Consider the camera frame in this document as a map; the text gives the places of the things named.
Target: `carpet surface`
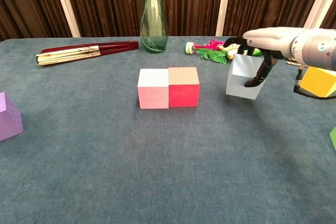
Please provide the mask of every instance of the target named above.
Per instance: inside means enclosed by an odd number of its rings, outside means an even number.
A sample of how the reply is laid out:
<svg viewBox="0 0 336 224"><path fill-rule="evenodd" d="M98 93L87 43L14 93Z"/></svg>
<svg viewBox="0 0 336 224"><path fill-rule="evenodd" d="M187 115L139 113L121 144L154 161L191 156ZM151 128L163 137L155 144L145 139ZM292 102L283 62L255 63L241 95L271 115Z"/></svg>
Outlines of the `carpet surface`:
<svg viewBox="0 0 336 224"><path fill-rule="evenodd" d="M336 101L294 94L284 61L255 101L225 95L230 63L185 54L211 37L36 66L44 48L131 39L0 43L24 125L0 142L0 223L336 223ZM139 70L167 67L197 67L198 108L139 109Z"/></svg>

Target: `block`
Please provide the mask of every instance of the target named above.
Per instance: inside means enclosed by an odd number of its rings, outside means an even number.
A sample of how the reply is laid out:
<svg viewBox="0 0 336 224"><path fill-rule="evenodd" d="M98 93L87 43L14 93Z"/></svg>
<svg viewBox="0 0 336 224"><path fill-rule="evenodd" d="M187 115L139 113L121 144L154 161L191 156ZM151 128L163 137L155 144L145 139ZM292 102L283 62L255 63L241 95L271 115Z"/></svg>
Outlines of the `block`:
<svg viewBox="0 0 336 224"><path fill-rule="evenodd" d="M168 69L140 69L138 95L141 109L169 108Z"/></svg>
<svg viewBox="0 0 336 224"><path fill-rule="evenodd" d="M336 151L336 127L330 132L330 138Z"/></svg>
<svg viewBox="0 0 336 224"><path fill-rule="evenodd" d="M21 114L5 92L0 93L0 141L23 132Z"/></svg>
<svg viewBox="0 0 336 224"><path fill-rule="evenodd" d="M265 81L253 88L245 88L244 84L256 76L263 60L262 56L236 54L227 77L226 94L255 100Z"/></svg>
<svg viewBox="0 0 336 224"><path fill-rule="evenodd" d="M336 91L336 72L309 67L300 86L318 97L328 97Z"/></svg>
<svg viewBox="0 0 336 224"><path fill-rule="evenodd" d="M169 107L197 107L199 79L195 67L168 68Z"/></svg>

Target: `glass vase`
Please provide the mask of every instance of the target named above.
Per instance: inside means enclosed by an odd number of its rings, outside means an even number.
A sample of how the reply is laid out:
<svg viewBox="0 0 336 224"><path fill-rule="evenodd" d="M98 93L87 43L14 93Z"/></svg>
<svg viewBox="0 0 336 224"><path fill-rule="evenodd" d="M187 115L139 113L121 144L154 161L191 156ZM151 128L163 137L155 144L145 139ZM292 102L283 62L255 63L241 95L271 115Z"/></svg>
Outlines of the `glass vase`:
<svg viewBox="0 0 336 224"><path fill-rule="evenodd" d="M142 0L140 37L147 52L158 54L166 49L169 32L162 0Z"/></svg>

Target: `purple cube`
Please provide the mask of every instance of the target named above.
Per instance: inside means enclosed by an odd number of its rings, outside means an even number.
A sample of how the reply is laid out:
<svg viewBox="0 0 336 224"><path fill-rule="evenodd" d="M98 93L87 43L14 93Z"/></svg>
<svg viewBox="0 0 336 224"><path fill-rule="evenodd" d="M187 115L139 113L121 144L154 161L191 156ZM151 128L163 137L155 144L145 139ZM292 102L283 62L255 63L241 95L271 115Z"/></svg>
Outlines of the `purple cube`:
<svg viewBox="0 0 336 224"><path fill-rule="evenodd" d="M5 92L0 93L0 141L22 132L20 112Z"/></svg>

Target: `background wall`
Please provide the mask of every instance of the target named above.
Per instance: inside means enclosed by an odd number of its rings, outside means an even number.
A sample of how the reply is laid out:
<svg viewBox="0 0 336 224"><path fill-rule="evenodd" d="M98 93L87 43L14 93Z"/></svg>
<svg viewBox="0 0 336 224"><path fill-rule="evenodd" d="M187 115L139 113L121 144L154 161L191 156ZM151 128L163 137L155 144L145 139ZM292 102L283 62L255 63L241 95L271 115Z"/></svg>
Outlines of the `background wall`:
<svg viewBox="0 0 336 224"><path fill-rule="evenodd" d="M228 0L223 35L303 27L315 0ZM163 0L170 35L215 36L221 0ZM142 0L70 0L83 37L138 36ZM336 28L336 0L321 27ZM71 37L60 0L0 0L0 40Z"/></svg>

